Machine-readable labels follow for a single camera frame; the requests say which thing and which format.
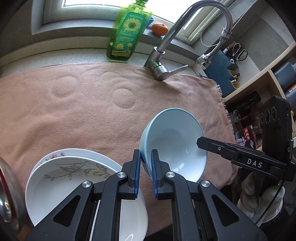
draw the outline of metal pot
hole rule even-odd
[[[0,157],[0,216],[13,234],[18,234],[26,216],[20,184],[10,166]]]

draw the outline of white bowl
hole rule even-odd
[[[205,169],[207,151],[198,148],[196,141],[204,136],[201,125],[189,112],[179,108],[161,111],[149,122],[140,139],[144,169],[152,178],[151,151],[157,149],[159,159],[167,162],[171,171],[197,182]]]
[[[44,162],[29,177],[25,191],[26,207],[33,225],[36,226],[83,181],[101,182],[118,171],[121,167],[114,170],[98,161],[77,156],[61,156]],[[140,191],[136,200],[122,200],[120,241],[128,240],[131,235],[133,240],[144,240],[148,217],[143,201]]]

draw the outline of kitchen faucet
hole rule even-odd
[[[191,5],[182,15],[181,17],[174,23],[174,25],[170,28],[168,33],[164,36],[162,41],[160,42],[158,47],[154,47],[154,50],[151,52],[149,58],[147,59],[144,67],[148,67],[153,71],[153,74],[158,81],[163,81],[172,76],[173,74],[179,73],[188,68],[188,65],[177,68],[173,71],[168,71],[166,67],[164,67],[160,60],[165,54],[165,49],[173,40],[173,38],[177,35],[177,33],[181,30],[181,28],[189,21],[189,19],[194,15],[194,13],[206,6],[213,6],[219,8],[226,17],[226,26],[223,28],[221,33],[220,41],[215,46],[215,48],[208,54],[203,54],[196,60],[196,63],[202,68],[206,69],[211,63],[211,58],[213,55],[220,49],[222,44],[230,37],[231,29],[232,29],[232,16],[228,9],[220,2],[215,0],[202,0]]]

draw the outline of metal screw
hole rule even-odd
[[[85,182],[82,183],[82,186],[83,186],[84,188],[88,188],[88,187],[91,186],[91,182],[90,182],[90,181],[85,181]]]
[[[165,175],[167,177],[174,177],[175,176],[175,173],[173,173],[173,172],[167,172]]]
[[[210,185],[210,182],[207,181],[207,180],[203,180],[203,181],[201,182],[201,184],[202,184],[203,187],[207,188],[207,187]]]
[[[126,176],[126,173],[125,172],[119,172],[119,173],[117,173],[117,176],[119,178],[124,178]]]

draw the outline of blue gripper pad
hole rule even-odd
[[[153,190],[155,198],[158,198],[158,190],[157,190],[157,176],[155,170],[155,162],[153,152],[151,151],[151,171],[152,171],[152,182],[153,182]]]
[[[135,190],[134,190],[135,198],[138,197],[138,193],[139,193],[140,167],[141,167],[141,151],[139,150],[138,158],[137,158],[136,175],[135,175]]]

